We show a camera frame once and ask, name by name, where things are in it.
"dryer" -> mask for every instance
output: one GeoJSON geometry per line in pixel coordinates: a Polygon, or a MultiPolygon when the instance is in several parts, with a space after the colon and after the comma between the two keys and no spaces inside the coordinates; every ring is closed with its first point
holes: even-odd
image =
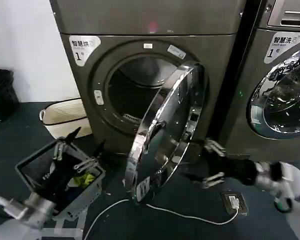
{"type": "Polygon", "coordinates": [[[128,153],[158,90],[188,61],[206,76],[194,136],[205,138],[245,0],[50,2],[97,143],[128,153]]]}
{"type": "Polygon", "coordinates": [[[218,139],[237,158],[299,161],[300,0],[268,0],[259,17],[218,139]]]}

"open machine door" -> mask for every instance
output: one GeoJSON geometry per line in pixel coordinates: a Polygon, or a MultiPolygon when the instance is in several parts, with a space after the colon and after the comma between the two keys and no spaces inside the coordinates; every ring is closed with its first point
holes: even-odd
{"type": "Polygon", "coordinates": [[[179,166],[196,130],[206,92],[204,67],[179,66],[153,98],[134,138],[125,187],[136,203],[152,199],[179,166]]]}

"gray basket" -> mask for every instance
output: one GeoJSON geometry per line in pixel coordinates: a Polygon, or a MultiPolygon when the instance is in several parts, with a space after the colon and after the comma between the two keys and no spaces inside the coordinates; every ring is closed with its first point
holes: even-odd
{"type": "MultiPolygon", "coordinates": [[[[20,175],[27,187],[33,191],[36,187],[42,184],[43,176],[49,172],[52,164],[52,156],[56,143],[63,138],[58,138],[41,148],[31,156],[19,162],[15,169],[20,175]]],[[[83,151],[81,151],[74,144],[71,144],[77,152],[83,156],[84,159],[90,159],[83,151]]],[[[86,209],[94,200],[96,200],[102,192],[102,179],[106,175],[106,171],[98,165],[97,167],[89,169],[89,172],[94,173],[95,180],[83,190],[68,206],[62,211],[53,216],[54,220],[67,219],[69,221],[75,220],[79,214],[86,209]]]]}

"black trash bag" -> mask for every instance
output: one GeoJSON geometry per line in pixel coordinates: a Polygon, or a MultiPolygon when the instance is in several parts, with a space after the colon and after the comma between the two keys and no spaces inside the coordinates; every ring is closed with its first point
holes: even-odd
{"type": "Polygon", "coordinates": [[[14,73],[0,69],[0,122],[5,121],[18,107],[19,100],[12,86],[14,73]]]}

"basket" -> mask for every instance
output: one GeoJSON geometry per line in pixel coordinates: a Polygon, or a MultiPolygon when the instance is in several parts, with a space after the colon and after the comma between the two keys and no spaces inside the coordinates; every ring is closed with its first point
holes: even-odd
{"type": "MultiPolygon", "coordinates": [[[[52,156],[54,155],[56,143],[59,140],[64,140],[64,138],[54,140],[15,166],[16,172],[30,191],[33,192],[36,188],[40,187],[43,176],[50,171],[53,162],[52,156]]],[[[71,146],[79,155],[83,156],[83,159],[90,159],[89,156],[73,143],[71,143],[71,146]]],[[[65,202],[61,206],[61,209],[55,209],[52,217],[54,220],[67,219],[74,221],[82,211],[88,208],[101,195],[102,180],[106,176],[106,171],[100,165],[90,168],[89,171],[95,174],[95,180],[76,196],[75,199],[68,199],[69,202],[65,202]]]]}
{"type": "Polygon", "coordinates": [[[66,137],[78,127],[77,138],[92,133],[81,98],[53,103],[40,111],[39,118],[55,139],[66,137]]]}

